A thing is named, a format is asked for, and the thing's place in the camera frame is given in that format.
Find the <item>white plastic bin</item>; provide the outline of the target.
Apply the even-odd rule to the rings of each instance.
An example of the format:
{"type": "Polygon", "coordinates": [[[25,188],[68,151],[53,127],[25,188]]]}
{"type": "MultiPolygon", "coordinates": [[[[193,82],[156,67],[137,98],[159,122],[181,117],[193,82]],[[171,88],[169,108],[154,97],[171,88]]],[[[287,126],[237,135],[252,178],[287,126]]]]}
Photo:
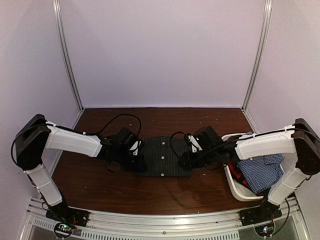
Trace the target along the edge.
{"type": "Polygon", "coordinates": [[[263,193],[256,195],[247,187],[247,185],[243,185],[242,181],[233,177],[232,171],[236,166],[236,162],[240,160],[267,155],[269,153],[268,149],[264,149],[264,146],[262,145],[263,141],[265,141],[267,137],[262,136],[261,134],[249,132],[226,134],[222,136],[221,139],[224,142],[232,139],[235,140],[236,143],[240,141],[240,146],[236,147],[234,156],[231,157],[231,160],[226,164],[224,170],[233,197],[241,202],[262,200],[264,198],[263,193]]]}

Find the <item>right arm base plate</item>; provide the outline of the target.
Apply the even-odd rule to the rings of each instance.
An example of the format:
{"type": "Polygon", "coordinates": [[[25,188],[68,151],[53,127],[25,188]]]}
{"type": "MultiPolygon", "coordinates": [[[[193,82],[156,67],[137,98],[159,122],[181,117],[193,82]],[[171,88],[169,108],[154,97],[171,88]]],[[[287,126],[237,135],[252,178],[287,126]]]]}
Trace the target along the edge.
{"type": "Polygon", "coordinates": [[[263,222],[271,222],[283,214],[280,209],[270,210],[261,206],[248,208],[239,212],[242,226],[257,225],[263,222]]]}

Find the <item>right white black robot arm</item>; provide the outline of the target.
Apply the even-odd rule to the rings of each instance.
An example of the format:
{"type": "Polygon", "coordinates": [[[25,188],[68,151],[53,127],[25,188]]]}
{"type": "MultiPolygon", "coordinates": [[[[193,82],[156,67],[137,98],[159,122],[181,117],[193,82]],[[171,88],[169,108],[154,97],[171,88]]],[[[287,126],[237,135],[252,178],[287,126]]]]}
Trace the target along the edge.
{"type": "Polygon", "coordinates": [[[213,162],[228,164],[274,154],[297,155],[295,165],[272,185],[268,196],[257,208],[256,216],[261,221],[268,220],[289,195],[320,171],[320,138],[303,118],[297,118],[294,124],[281,129],[251,135],[234,133],[220,137],[208,126],[194,134],[186,134],[184,140],[191,149],[175,153],[175,156],[178,165],[186,170],[213,162]]]}

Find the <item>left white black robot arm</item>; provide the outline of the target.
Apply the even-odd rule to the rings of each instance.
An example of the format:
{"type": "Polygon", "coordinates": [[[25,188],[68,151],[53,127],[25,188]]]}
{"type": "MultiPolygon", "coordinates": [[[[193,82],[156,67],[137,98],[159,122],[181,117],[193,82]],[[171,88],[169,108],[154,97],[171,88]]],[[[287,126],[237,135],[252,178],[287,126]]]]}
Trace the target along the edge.
{"type": "Polygon", "coordinates": [[[53,218],[67,222],[73,212],[44,166],[44,150],[82,154],[108,163],[116,162],[127,172],[143,173],[148,169],[144,155],[140,153],[143,146],[139,134],[127,127],[116,134],[103,136],[101,131],[76,131],[47,121],[42,114],[36,114],[15,136],[10,156],[44,198],[53,218]]]}

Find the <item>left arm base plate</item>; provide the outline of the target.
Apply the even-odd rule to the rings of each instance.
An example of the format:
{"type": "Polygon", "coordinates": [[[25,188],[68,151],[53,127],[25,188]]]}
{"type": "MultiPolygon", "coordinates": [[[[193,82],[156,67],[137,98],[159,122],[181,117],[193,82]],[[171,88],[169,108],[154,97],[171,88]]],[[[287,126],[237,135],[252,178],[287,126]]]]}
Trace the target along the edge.
{"type": "Polygon", "coordinates": [[[89,212],[71,207],[50,207],[46,211],[45,217],[60,223],[69,224],[76,227],[86,227],[89,212]]]}

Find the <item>black pinstriped long sleeve shirt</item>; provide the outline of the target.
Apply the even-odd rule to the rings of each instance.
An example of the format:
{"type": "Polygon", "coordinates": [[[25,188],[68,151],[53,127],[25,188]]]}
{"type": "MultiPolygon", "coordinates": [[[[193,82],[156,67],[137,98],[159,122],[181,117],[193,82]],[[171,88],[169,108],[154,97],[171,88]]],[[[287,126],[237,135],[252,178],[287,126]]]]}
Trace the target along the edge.
{"type": "Polygon", "coordinates": [[[184,178],[190,177],[191,171],[178,165],[179,156],[188,151],[184,139],[166,136],[150,137],[144,139],[144,147],[140,153],[144,154],[147,165],[145,172],[136,173],[139,177],[157,178],[184,178]]]}

